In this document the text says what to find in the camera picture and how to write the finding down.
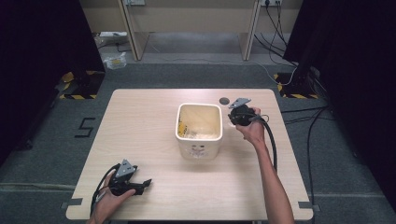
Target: wooden tabletop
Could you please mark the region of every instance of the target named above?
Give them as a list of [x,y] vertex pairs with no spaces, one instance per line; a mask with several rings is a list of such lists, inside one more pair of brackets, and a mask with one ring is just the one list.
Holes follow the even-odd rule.
[[[232,103],[250,98],[247,105],[268,115],[277,149],[277,170],[290,198],[296,220],[308,220],[309,202],[275,94],[256,89],[161,89],[116,90],[106,109],[92,149],[69,205],[69,219],[88,219],[92,194],[106,171],[128,160],[138,166],[131,182],[152,183],[141,196],[127,200],[112,217],[115,220],[265,220],[262,182],[256,152],[228,119],[231,110],[219,99]],[[175,137],[177,109],[183,103],[218,105],[223,119],[223,138],[212,161],[188,161],[180,155]],[[272,155],[270,138],[267,146]]]

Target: bin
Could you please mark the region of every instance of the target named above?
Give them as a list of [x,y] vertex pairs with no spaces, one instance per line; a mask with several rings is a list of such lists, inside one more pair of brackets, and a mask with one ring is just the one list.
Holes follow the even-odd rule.
[[176,138],[187,160],[213,160],[223,136],[218,105],[186,103],[177,111]]

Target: person's left hand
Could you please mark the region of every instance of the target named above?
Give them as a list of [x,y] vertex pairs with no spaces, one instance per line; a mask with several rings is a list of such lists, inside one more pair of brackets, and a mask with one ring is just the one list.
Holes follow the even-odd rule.
[[136,193],[135,189],[130,189],[120,196],[116,196],[111,193],[111,190],[108,188],[108,182],[110,182],[110,178],[111,176],[113,176],[113,173],[114,172],[110,173],[106,177],[104,184],[105,187],[102,188],[98,194],[101,195],[103,192],[105,192],[105,195],[95,205],[91,218],[87,221],[87,223],[98,224],[105,222],[105,220],[110,218],[114,214],[114,212],[120,207],[120,205],[125,202],[125,200],[127,200]]

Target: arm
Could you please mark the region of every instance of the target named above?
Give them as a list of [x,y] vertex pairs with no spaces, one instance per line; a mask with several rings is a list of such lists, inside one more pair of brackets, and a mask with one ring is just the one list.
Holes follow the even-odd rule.
[[[253,109],[256,114],[260,114],[259,108]],[[294,223],[288,195],[271,163],[268,148],[265,145],[263,125],[255,120],[246,127],[236,125],[236,130],[240,131],[244,135],[244,139],[248,140],[256,149],[262,173],[262,188],[268,221],[270,223]]]
[[[108,182],[113,173],[109,174],[105,179],[104,186],[108,185]],[[106,219],[110,218],[114,212],[122,205],[125,200],[130,198],[136,193],[135,189],[130,189],[123,193],[120,196],[115,196],[111,193],[111,190],[108,187],[104,187],[100,193],[105,192],[105,195],[102,199],[95,205],[92,215],[89,220],[87,220],[87,224],[101,224],[106,221]]]

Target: desk leg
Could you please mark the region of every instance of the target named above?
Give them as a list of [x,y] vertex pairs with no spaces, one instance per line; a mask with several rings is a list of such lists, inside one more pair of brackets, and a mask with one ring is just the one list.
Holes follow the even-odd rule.
[[239,45],[242,51],[242,59],[247,61],[250,57],[251,45],[253,44],[253,36],[256,32],[257,20],[259,19],[261,4],[259,0],[254,2],[253,11],[251,14],[250,26],[248,33],[239,34]]
[[122,15],[122,19],[124,20],[125,30],[128,34],[132,54],[134,55],[135,61],[140,61],[143,57],[143,52],[145,50],[146,44],[149,41],[149,33],[135,32],[133,30],[128,8],[122,2],[123,0],[119,0],[120,12]]

